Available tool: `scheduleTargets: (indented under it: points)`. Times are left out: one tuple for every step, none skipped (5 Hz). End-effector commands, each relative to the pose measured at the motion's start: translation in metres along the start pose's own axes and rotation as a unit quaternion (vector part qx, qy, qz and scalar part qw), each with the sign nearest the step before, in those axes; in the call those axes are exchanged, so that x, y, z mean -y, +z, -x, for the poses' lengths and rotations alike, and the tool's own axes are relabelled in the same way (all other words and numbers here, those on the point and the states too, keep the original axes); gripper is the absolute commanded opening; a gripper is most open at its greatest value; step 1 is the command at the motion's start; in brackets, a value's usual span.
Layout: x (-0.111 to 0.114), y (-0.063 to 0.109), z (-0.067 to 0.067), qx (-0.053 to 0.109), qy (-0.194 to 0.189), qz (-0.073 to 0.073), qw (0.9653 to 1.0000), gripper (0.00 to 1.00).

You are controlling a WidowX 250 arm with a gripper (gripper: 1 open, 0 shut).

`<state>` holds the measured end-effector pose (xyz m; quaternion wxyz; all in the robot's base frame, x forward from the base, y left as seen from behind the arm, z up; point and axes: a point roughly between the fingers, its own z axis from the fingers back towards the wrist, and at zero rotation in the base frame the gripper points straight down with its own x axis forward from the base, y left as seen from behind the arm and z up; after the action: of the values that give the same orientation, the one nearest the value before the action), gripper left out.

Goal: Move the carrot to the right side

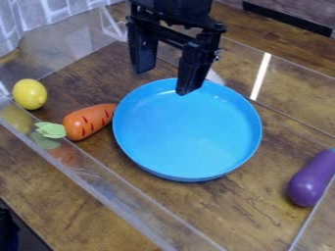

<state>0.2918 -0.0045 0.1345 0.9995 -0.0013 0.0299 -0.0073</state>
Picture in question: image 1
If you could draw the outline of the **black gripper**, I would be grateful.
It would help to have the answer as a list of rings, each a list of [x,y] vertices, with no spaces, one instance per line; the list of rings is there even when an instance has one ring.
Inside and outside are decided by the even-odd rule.
[[[159,41],[182,48],[175,92],[183,96],[203,85],[226,26],[210,17],[212,0],[130,0],[128,50],[134,71],[143,74],[156,66]],[[195,38],[170,29],[200,28]]]

